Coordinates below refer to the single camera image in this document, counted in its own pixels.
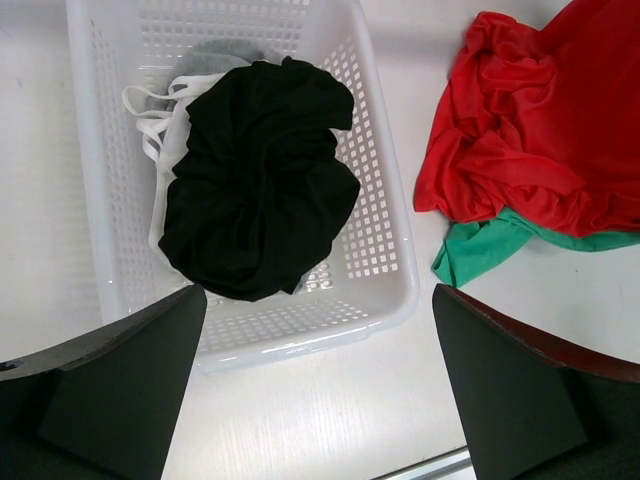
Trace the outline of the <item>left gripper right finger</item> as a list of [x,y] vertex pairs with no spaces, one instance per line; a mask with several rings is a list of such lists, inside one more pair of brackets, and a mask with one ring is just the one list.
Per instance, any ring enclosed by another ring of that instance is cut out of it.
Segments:
[[432,307],[477,478],[638,478],[638,364],[444,284]]

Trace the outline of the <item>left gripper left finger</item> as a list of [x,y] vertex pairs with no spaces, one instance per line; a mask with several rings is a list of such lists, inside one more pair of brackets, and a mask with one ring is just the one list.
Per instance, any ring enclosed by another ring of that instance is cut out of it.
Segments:
[[2,478],[161,478],[206,307],[192,285],[2,362]]

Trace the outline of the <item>black tank top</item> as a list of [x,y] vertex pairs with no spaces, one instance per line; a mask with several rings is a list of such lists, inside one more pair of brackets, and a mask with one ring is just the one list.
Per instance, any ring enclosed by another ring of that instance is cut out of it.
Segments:
[[289,57],[233,69],[198,96],[158,242],[170,265],[235,300],[295,292],[360,193],[336,156],[353,109],[345,85]]

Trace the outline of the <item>red tank top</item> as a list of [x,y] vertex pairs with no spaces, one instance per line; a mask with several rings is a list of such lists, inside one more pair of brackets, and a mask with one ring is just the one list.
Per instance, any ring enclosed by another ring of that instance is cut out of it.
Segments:
[[483,11],[436,109],[417,211],[512,209],[575,237],[639,228],[639,5],[572,1],[545,27]]

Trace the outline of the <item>white tank top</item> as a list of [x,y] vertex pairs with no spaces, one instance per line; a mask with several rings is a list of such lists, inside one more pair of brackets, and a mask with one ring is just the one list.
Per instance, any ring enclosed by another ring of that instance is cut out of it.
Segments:
[[[127,86],[122,91],[124,106],[136,118],[136,129],[142,134],[143,153],[155,164],[156,169],[148,243],[152,251],[169,268],[172,266],[160,249],[159,242],[164,235],[168,188],[176,178],[173,168],[188,152],[186,143],[191,123],[186,108],[224,76],[225,73],[178,76],[170,83],[166,95],[153,93],[139,85]],[[173,101],[175,105],[171,110],[138,111],[131,100],[134,91],[145,94],[147,98]]]

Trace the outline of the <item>grey tank top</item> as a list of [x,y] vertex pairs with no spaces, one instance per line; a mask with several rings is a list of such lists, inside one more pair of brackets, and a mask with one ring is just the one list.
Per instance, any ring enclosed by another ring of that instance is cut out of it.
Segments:
[[145,100],[147,110],[172,111],[178,99],[165,99],[170,85],[178,77],[208,77],[226,74],[234,68],[249,66],[256,61],[281,64],[284,55],[252,40],[215,39],[196,44],[177,60],[170,72],[159,83],[155,93],[159,98]]

